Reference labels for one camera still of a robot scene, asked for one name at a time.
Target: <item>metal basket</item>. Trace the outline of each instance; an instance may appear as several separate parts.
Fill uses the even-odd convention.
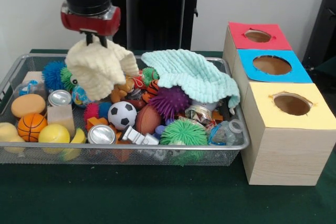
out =
[[[0,85],[0,122],[17,124],[10,107],[13,91],[22,83],[28,71],[42,71],[55,60],[64,60],[65,55],[29,54],[18,58]],[[139,68],[146,65],[136,57]],[[230,74],[223,59],[208,58],[221,72]],[[9,164],[126,164],[126,165],[208,165],[229,166],[240,150],[249,145],[249,134],[240,106],[235,109],[243,124],[244,142],[236,146],[181,146],[181,145],[95,145],[95,144],[48,144],[0,142],[0,163]],[[74,108],[75,126],[85,130],[83,109]],[[25,147],[20,154],[13,154],[4,147]],[[61,154],[47,154],[45,148],[61,148],[74,151],[78,157],[63,161]]]

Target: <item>yellow plastic ball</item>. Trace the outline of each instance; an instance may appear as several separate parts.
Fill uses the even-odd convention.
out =
[[[50,124],[43,128],[38,136],[39,143],[70,143],[70,134],[62,125]],[[43,148],[43,151],[47,154],[57,154],[60,153],[62,148]]]

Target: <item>round hole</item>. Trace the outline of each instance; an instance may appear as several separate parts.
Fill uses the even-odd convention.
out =
[[[271,36],[268,33],[258,30],[249,30],[245,33],[245,36],[249,40],[257,43],[266,43],[271,40]]]
[[[290,115],[305,115],[310,111],[309,102],[297,94],[280,94],[274,98],[275,105]]]
[[[287,74],[292,70],[288,61],[271,55],[263,55],[255,58],[253,65],[260,71],[275,76]]]

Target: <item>white plastic toy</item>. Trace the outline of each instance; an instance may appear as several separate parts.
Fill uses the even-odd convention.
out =
[[[117,130],[124,130],[127,126],[134,126],[136,118],[136,109],[129,102],[117,102],[113,104],[108,113],[109,122]]]
[[[126,129],[120,136],[121,140],[131,141],[133,144],[144,144],[144,145],[158,145],[159,140],[157,140],[151,134],[146,134],[146,136],[134,130],[131,126],[127,126]]]

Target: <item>green table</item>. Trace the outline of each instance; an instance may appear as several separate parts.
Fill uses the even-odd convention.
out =
[[[249,186],[240,155],[230,167],[0,165],[0,175],[1,223],[336,222],[335,153],[316,187]]]

